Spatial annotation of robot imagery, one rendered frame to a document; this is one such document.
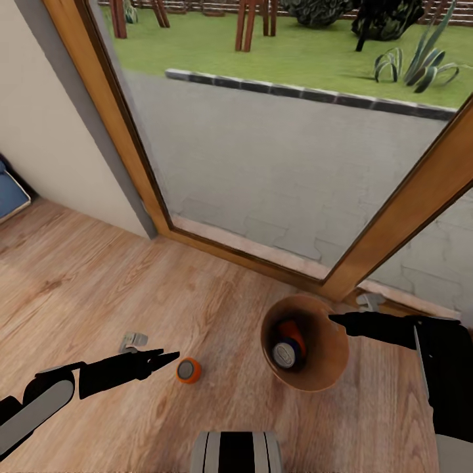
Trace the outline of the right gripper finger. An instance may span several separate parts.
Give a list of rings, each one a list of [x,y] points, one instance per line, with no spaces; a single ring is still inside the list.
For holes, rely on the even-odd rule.
[[[340,325],[343,325],[343,326],[346,327],[345,315],[329,315],[328,318],[331,321],[334,321],[334,322],[339,323]]]

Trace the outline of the can of soda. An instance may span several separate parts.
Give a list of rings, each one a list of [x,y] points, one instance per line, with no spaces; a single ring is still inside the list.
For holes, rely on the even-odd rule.
[[[202,374],[200,363],[191,358],[184,358],[179,362],[176,375],[178,380],[186,384],[196,383]]]
[[[280,367],[284,368],[291,368],[292,366],[295,366],[301,356],[301,353],[302,350],[300,344],[292,337],[287,337],[278,341],[273,346],[272,351],[275,362]]]
[[[301,359],[307,356],[305,340],[302,338],[301,332],[298,330],[296,322],[294,322],[292,318],[285,318],[282,321],[277,322],[276,328],[280,338],[292,337],[298,341],[302,350]]]

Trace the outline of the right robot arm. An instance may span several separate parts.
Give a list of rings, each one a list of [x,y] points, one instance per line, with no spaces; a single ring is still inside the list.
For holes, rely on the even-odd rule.
[[[424,390],[434,408],[439,473],[473,473],[473,339],[458,319],[379,312],[385,297],[365,292],[358,312],[329,315],[348,336],[417,350]]]

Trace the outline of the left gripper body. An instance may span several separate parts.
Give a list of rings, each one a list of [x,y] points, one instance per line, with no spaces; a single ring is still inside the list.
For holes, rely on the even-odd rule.
[[[148,378],[147,352],[126,353],[104,359],[104,391],[134,379]]]

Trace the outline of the trash can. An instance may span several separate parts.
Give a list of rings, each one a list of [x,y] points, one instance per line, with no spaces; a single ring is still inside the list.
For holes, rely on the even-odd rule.
[[[345,326],[338,331],[330,319],[333,310],[317,298],[291,295],[276,301],[265,314],[260,328],[260,344],[270,369],[286,385],[305,393],[317,393],[331,388],[343,376],[349,361],[349,341]],[[292,318],[307,347],[307,356],[298,359],[291,368],[280,367],[273,359],[273,346],[280,340],[277,322]]]

